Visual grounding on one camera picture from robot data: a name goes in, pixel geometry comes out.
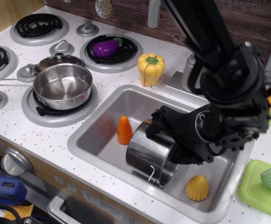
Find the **blue object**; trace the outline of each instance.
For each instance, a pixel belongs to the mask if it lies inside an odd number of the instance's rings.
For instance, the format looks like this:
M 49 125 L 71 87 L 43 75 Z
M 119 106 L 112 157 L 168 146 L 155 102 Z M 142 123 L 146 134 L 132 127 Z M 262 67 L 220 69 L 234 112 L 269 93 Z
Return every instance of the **blue object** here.
M 27 196 L 27 192 L 21 180 L 0 175 L 0 204 L 22 204 Z

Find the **metal sink basin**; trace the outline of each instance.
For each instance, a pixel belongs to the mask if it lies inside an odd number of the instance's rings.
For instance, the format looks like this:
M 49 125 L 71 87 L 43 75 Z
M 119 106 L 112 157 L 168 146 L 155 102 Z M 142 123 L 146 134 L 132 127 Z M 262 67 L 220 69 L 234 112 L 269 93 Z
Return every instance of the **metal sink basin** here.
M 126 163 L 127 145 L 118 143 L 117 126 L 125 115 L 135 131 L 162 105 L 184 113 L 193 110 L 140 87 L 121 86 L 70 136 L 69 151 L 199 222 L 216 223 L 229 208 L 254 142 L 246 144 L 244 150 L 227 150 L 211 164 L 179 165 L 170 182 L 160 188 L 137 175 Z M 187 182 L 195 175 L 203 175 L 209 182 L 209 196 L 201 202 L 190 200 L 185 193 Z

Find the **yellow bell pepper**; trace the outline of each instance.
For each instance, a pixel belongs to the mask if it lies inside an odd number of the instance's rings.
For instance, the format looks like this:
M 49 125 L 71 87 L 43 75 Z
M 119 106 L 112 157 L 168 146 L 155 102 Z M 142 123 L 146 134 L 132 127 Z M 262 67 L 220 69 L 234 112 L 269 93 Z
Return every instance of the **yellow bell pepper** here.
M 154 53 L 143 54 L 139 57 L 137 67 L 143 86 L 156 85 L 165 69 L 164 59 Z

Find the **oven door handle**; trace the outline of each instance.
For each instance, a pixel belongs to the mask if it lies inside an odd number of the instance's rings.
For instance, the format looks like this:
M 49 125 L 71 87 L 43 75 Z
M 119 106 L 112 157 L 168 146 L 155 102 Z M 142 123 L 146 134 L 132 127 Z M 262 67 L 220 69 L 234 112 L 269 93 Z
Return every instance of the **oven door handle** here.
M 62 211 L 66 208 L 64 203 L 64 199 L 60 198 L 59 196 L 54 196 L 54 198 L 48 204 L 48 214 L 61 224 L 81 224 Z

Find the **white countertop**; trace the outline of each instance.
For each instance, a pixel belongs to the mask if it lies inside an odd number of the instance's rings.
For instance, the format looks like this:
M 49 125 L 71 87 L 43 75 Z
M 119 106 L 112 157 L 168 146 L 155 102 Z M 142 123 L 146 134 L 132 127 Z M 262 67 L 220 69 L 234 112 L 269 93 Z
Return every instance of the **white countertop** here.
M 75 51 L 73 55 L 80 57 L 80 48 L 90 38 L 78 36 L 76 28 L 84 24 L 87 19 L 49 7 L 43 7 L 36 12 L 56 14 L 69 21 L 70 29 L 63 39 L 74 46 Z M 143 87 L 141 85 L 136 67 L 118 74 L 102 74 L 90 70 L 93 76 L 93 84 L 97 87 L 99 93 L 97 107 L 118 86 L 125 84 L 133 84 L 145 88 L 148 91 L 182 102 L 193 108 L 199 107 L 164 93 L 165 84 L 170 77 L 176 71 L 183 72 L 185 61 L 191 54 L 187 48 L 99 22 L 93 21 L 93 24 L 96 24 L 100 29 L 98 35 L 121 34 L 132 37 L 141 44 L 144 53 L 162 55 L 166 62 L 164 75 L 160 78 L 157 86 L 153 87 Z M 18 57 L 18 65 L 8 78 L 16 78 L 17 71 L 28 63 L 37 64 L 42 59 L 50 56 L 49 48 L 55 43 L 39 47 L 22 46 L 12 41 L 9 31 L 10 28 L 7 28 L 0 32 L 0 46 L 8 47 L 14 51 Z M 21 99 L 26 89 L 27 87 L 0 86 L 0 91 L 6 93 L 9 99 L 7 105 L 0 110 L 0 136 L 155 222 L 164 224 L 197 223 L 147 193 L 126 184 L 124 181 L 71 154 L 67 149 L 67 140 L 84 120 L 66 127 L 48 128 L 35 125 L 26 119 L 21 109 Z M 271 164 L 271 127 L 267 134 L 262 134 L 256 141 L 250 155 L 250 160 L 255 159 Z M 243 204 L 236 192 L 225 218 L 220 223 L 271 224 L 271 217 Z

